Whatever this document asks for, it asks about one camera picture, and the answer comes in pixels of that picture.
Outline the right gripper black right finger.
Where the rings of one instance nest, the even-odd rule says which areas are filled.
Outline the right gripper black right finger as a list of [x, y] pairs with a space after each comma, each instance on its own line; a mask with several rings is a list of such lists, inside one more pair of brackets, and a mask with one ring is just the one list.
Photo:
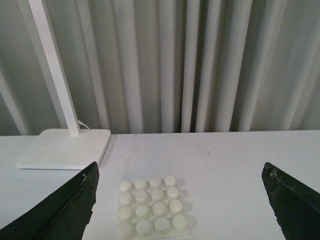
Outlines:
[[320, 194], [270, 162], [261, 178], [285, 239], [318, 240]]

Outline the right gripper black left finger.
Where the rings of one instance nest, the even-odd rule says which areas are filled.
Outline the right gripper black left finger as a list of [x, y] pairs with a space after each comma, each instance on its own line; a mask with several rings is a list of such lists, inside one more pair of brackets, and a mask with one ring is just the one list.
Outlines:
[[0, 231], [2, 240], [80, 240], [96, 203], [97, 162]]

